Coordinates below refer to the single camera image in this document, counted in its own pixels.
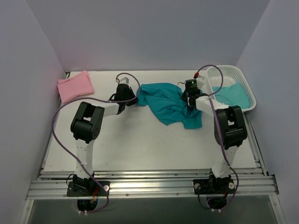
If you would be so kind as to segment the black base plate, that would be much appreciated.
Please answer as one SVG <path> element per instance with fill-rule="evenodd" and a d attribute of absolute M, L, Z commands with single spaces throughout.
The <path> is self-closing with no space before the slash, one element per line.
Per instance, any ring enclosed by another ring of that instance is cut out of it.
<path fill-rule="evenodd" d="M 194 193 L 200 195 L 211 194 L 233 194 L 235 185 L 232 179 L 216 178 L 216 179 L 194 179 L 193 180 Z"/>
<path fill-rule="evenodd" d="M 106 196 L 109 195 L 110 182 L 99 181 L 104 190 L 95 182 L 91 181 L 81 186 L 78 183 L 69 182 L 67 193 L 68 197 L 84 197 L 84 196 Z"/>

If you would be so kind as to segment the white plastic basket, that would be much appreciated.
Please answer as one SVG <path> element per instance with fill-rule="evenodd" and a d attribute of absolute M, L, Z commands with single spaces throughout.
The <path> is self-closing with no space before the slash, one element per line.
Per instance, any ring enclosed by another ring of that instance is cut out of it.
<path fill-rule="evenodd" d="M 210 66 L 206 70 L 207 80 L 214 98 L 226 105 L 241 107 L 242 112 L 251 111 L 256 99 L 242 71 L 232 65 Z"/>

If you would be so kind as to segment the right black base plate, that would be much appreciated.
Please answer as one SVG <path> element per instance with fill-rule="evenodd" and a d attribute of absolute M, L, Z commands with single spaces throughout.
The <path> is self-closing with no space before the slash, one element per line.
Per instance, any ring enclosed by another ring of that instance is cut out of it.
<path fill-rule="evenodd" d="M 216 178 L 216 179 L 194 179 L 193 180 L 194 193 L 200 195 L 211 194 L 233 194 L 235 185 L 232 179 Z"/>

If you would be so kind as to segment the light teal t shirt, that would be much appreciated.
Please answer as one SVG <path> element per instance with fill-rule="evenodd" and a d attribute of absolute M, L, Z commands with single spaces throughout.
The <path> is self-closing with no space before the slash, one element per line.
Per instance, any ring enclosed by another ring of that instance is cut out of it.
<path fill-rule="evenodd" d="M 247 84 L 236 82 L 230 86 L 219 85 L 211 86 L 212 93 L 215 92 L 214 98 L 228 106 L 240 106 L 243 112 L 250 111 L 255 108 L 256 100 L 252 90 Z"/>

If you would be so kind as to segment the folded pink t shirt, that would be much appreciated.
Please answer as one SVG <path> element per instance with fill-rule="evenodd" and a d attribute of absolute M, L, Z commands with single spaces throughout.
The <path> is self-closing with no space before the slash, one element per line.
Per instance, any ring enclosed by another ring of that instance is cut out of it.
<path fill-rule="evenodd" d="M 57 88 L 61 98 L 61 103 L 65 104 L 77 97 L 94 93 L 94 88 L 89 73 L 84 70 L 74 77 L 59 79 Z"/>

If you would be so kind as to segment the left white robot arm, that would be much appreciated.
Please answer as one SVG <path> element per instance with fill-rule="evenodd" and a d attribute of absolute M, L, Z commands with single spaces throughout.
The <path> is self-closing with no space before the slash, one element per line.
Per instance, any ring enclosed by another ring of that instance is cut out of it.
<path fill-rule="evenodd" d="M 102 103 L 99 106 L 81 102 L 71 123 L 71 132 L 76 143 L 76 157 L 80 160 L 76 164 L 72 181 L 84 196 L 94 191 L 94 183 L 90 177 L 94 175 L 93 146 L 100 134 L 103 118 L 118 115 L 126 106 L 137 103 L 132 88 L 125 83 L 118 84 L 116 93 L 109 100 L 109 103 Z"/>

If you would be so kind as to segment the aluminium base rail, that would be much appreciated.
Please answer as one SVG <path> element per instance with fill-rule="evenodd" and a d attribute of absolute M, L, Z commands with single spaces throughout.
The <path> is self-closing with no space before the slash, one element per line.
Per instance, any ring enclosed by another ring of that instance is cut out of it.
<path fill-rule="evenodd" d="M 275 177 L 265 175 L 260 168 L 237 169 L 237 174 L 237 196 L 278 194 Z M 66 199 L 67 176 L 64 172 L 42 172 L 31 182 L 26 199 Z M 208 178 L 208 170 L 107 171 L 96 172 L 95 178 L 110 182 L 111 199 L 193 197 L 193 180 Z"/>

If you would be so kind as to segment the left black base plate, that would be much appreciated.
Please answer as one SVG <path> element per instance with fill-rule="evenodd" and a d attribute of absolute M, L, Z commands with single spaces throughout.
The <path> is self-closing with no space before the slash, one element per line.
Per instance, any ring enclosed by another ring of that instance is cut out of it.
<path fill-rule="evenodd" d="M 69 182 L 67 193 L 68 197 L 84 197 L 84 196 L 106 196 L 109 195 L 110 182 L 99 181 L 104 190 L 95 182 L 91 181 L 81 186 L 78 183 Z"/>

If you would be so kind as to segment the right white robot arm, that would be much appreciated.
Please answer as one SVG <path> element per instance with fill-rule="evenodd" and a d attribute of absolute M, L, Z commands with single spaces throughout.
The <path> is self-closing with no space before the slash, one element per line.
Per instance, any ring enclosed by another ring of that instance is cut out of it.
<path fill-rule="evenodd" d="M 221 152 L 211 168 L 214 177 L 207 181 L 210 191 L 217 193 L 224 188 L 222 178 L 231 174 L 232 163 L 235 154 L 248 133 L 243 118 L 243 112 L 239 106 L 228 106 L 220 103 L 200 88 L 204 83 L 199 79 L 189 79 L 184 82 L 185 90 L 182 100 L 191 110 L 199 110 L 214 118 L 214 137 L 221 147 Z"/>

